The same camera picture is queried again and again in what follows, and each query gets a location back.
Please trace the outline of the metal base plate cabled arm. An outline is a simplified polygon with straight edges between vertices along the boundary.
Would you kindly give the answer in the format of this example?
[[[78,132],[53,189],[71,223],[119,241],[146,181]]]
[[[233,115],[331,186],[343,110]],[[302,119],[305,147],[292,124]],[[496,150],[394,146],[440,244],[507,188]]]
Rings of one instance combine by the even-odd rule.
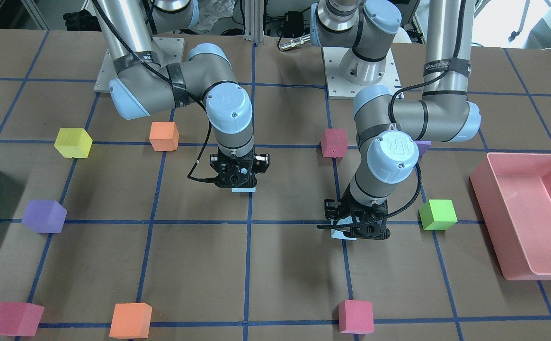
[[[349,48],[324,47],[324,71],[330,99],[353,99],[361,90],[379,84],[391,93],[401,88],[392,50],[377,63],[356,60]]]

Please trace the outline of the black gripper cyan side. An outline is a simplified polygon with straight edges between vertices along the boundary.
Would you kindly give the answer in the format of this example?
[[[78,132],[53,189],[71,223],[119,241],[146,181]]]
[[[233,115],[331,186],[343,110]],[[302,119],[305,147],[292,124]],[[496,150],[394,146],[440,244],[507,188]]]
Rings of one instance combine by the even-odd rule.
[[[269,168],[270,158],[267,153],[254,153],[254,149],[245,155],[223,153],[219,150],[217,154],[210,155],[209,165],[219,174],[250,176],[265,173]]]

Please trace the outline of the robot arm near cyan bin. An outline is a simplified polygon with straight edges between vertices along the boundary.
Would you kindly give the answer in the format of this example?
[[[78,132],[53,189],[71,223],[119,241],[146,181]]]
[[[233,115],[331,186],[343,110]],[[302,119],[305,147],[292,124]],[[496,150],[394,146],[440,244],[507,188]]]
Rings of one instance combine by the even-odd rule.
[[[124,119],[198,105],[206,115],[207,134],[218,153],[211,157],[217,175],[191,181],[233,192],[250,193],[256,175],[268,167],[268,155],[257,154],[252,95],[241,86],[231,61],[212,43],[191,48],[184,61],[162,50],[158,33],[183,30],[198,21],[196,0],[94,0],[92,6],[107,41],[115,77],[107,84]]]

